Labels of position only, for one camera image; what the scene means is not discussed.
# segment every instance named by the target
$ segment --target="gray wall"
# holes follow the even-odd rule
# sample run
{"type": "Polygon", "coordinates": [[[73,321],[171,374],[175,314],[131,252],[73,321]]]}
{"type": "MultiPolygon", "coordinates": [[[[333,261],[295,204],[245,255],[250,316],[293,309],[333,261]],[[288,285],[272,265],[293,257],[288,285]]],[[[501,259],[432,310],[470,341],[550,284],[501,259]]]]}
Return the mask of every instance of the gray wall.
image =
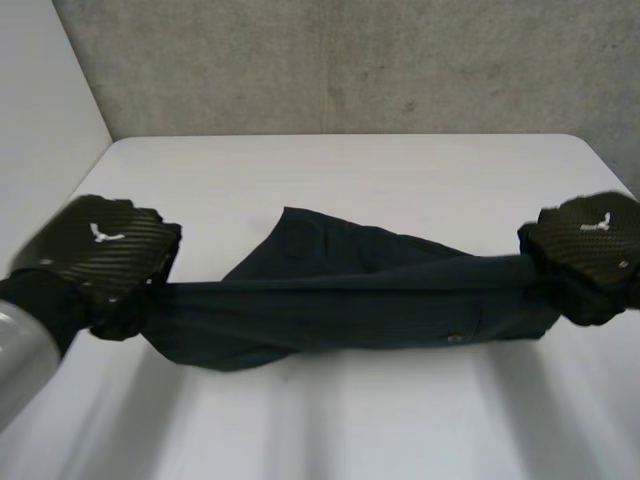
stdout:
{"type": "Polygon", "coordinates": [[[55,0],[115,139],[563,132],[640,193],[637,0],[55,0]]]}

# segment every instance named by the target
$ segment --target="cloth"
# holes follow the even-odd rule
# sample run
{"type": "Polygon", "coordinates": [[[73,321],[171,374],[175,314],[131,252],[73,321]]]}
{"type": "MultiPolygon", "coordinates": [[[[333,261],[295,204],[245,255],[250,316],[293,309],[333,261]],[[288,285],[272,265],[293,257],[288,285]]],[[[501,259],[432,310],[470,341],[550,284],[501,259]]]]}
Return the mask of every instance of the cloth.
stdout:
{"type": "Polygon", "coordinates": [[[296,352],[537,339],[559,317],[527,255],[476,257],[420,238],[286,208],[221,282],[151,295],[145,338],[217,370],[296,352]]]}

